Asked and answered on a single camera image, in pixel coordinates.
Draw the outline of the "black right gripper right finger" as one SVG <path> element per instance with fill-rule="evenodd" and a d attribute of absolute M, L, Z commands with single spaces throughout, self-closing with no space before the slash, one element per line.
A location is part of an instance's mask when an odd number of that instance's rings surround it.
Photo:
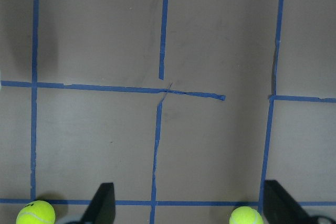
<path fill-rule="evenodd" d="M 312 223 L 307 212 L 276 180 L 264 182 L 263 213 L 268 223 Z"/>

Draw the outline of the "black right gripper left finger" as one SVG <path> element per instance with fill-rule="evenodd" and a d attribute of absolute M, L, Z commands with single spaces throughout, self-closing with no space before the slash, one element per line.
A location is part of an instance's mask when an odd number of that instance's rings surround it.
<path fill-rule="evenodd" d="M 95 193 L 80 223 L 113 224 L 115 220 L 115 193 L 113 183 L 102 183 Z"/>

